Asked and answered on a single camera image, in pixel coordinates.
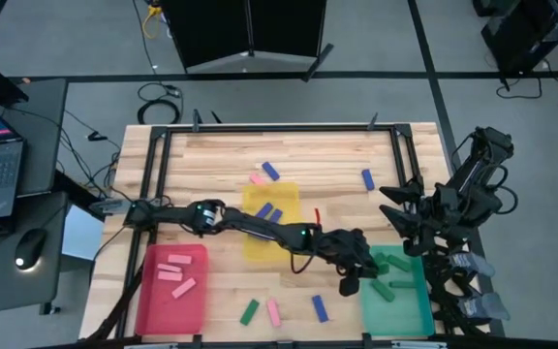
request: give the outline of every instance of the green block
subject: green block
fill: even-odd
[[[388,287],[391,288],[415,288],[413,281],[390,281]]]
[[[388,274],[389,266],[387,263],[378,265],[378,275],[385,275]]]
[[[372,287],[388,302],[395,300],[395,295],[391,292],[391,290],[387,288],[384,283],[378,281],[378,279],[374,279],[372,281]]]
[[[411,264],[402,260],[401,258],[395,255],[388,255],[387,262],[396,268],[400,268],[406,272],[411,270]]]
[[[247,309],[244,311],[244,314],[242,314],[242,317],[240,318],[240,324],[244,326],[249,325],[251,319],[253,318],[253,315],[258,310],[258,306],[260,306],[260,303],[258,301],[251,300],[251,302],[247,306]]]
[[[386,264],[387,263],[387,256],[384,253],[377,253],[376,256],[374,256],[374,262],[376,263],[376,265],[378,267],[380,265]]]

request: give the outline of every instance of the gray floor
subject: gray floor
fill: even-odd
[[[439,72],[494,71],[468,0],[418,0],[427,40]],[[141,13],[144,6],[139,1]],[[8,0],[0,16],[0,70],[10,76],[150,74],[130,2],[116,0]],[[335,50],[321,70],[423,72],[419,44],[404,0],[329,0],[325,42]],[[159,73],[182,73],[165,35],[148,41]],[[558,70],[558,48],[549,56]],[[196,72],[304,71],[306,60],[293,57],[231,57]],[[216,111],[225,122],[438,121],[425,79],[314,79],[175,82],[184,91],[183,122],[193,109],[205,120]],[[512,134],[516,153],[507,164],[509,186],[520,207],[493,217],[481,229],[493,278],[511,313],[508,336],[558,339],[558,83],[543,81],[540,100],[502,100],[498,80],[441,80],[455,140],[476,126],[494,126]],[[66,107],[116,143],[127,124],[136,123],[142,102],[137,82],[72,83]],[[513,94],[534,94],[535,80],[515,86]],[[157,108],[152,122],[171,114]],[[65,129],[97,170],[115,147],[88,143],[87,129],[66,116]],[[460,152],[466,156],[466,149]],[[70,154],[59,156],[67,174],[83,180]],[[87,270],[63,273],[57,301],[64,312],[34,316],[37,306],[0,312],[0,347],[28,347],[74,340],[86,294]]]

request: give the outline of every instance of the yellow cable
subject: yellow cable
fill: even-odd
[[[143,30],[143,35],[145,35],[146,38],[148,39],[154,39],[156,38],[156,35],[158,35],[159,29],[160,29],[160,19],[158,17],[156,17],[156,32],[157,34],[155,35],[150,35],[148,34],[147,30],[145,29],[145,25],[147,24],[148,20],[150,20],[152,17],[154,16],[159,16],[162,12],[162,9],[160,7],[155,7],[155,6],[148,6],[147,7],[147,17],[143,20],[143,25],[141,26],[141,29]]]

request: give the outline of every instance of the wooden board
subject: wooden board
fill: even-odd
[[[436,124],[412,124],[419,166],[428,193],[435,182],[449,178]],[[150,127],[129,126],[122,146],[114,187],[131,198],[140,191]],[[402,153],[406,154],[403,142]],[[162,147],[155,157],[153,184]],[[321,213],[325,231],[361,228],[370,244],[400,244],[398,234],[379,211],[393,206],[379,191],[367,192],[361,170],[370,169],[377,187],[398,185],[390,137],[385,132],[297,132],[179,134],[171,141],[165,194],[177,206],[192,201],[221,199],[242,206],[242,188],[249,174],[267,177],[262,163],[269,161],[282,181],[297,183],[302,215],[315,222],[314,207]],[[404,156],[407,172],[408,157]],[[117,232],[123,216],[108,218],[103,241]],[[358,295],[338,293],[340,276],[333,266],[315,259],[306,272],[292,274],[290,263],[252,264],[243,257],[245,235],[224,232],[197,238],[175,225],[160,226],[159,243],[202,243],[209,253],[210,274],[204,341],[357,340],[364,327]],[[109,314],[122,292],[131,232],[124,231],[99,256],[94,270],[81,337],[93,333]],[[139,261],[144,246],[140,249]],[[330,322],[320,324],[311,297],[321,295]],[[265,302],[278,301],[283,326],[270,325]],[[251,299],[262,306],[248,327],[238,320]],[[134,331],[137,300],[129,311],[127,334]],[[147,341],[190,341],[190,335],[146,337]]]

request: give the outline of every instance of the robotic arm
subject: robotic arm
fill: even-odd
[[[399,205],[408,205],[411,212],[403,212],[381,205],[380,210],[404,240],[404,252],[419,256],[435,247],[434,237],[447,241],[455,251],[464,245],[471,233],[492,214],[511,213],[517,206],[517,196],[503,186],[508,170],[502,163],[513,156],[512,137],[488,127],[477,128],[469,135],[473,139],[471,155],[453,174],[447,184],[436,184],[431,197],[423,196],[423,185],[412,179],[401,188],[382,187],[381,192]],[[496,184],[490,179],[497,171],[503,177]],[[508,191],[513,195],[513,207],[502,211],[496,192]]]
[[[222,219],[217,222],[219,211]],[[310,256],[300,270],[294,269],[292,259],[295,273],[304,271],[313,257],[322,258],[327,263],[334,264],[337,272],[344,276],[339,285],[339,293],[345,297],[358,292],[360,277],[375,278],[378,274],[378,267],[369,254],[369,245],[360,229],[323,233],[318,224],[277,224],[243,213],[237,208],[226,207],[219,200],[194,202],[186,207],[156,207],[146,201],[135,201],[124,219],[126,227],[140,230],[154,229],[158,223],[179,224],[185,231],[200,238],[226,230],[238,230],[257,238],[275,241],[292,256]]]

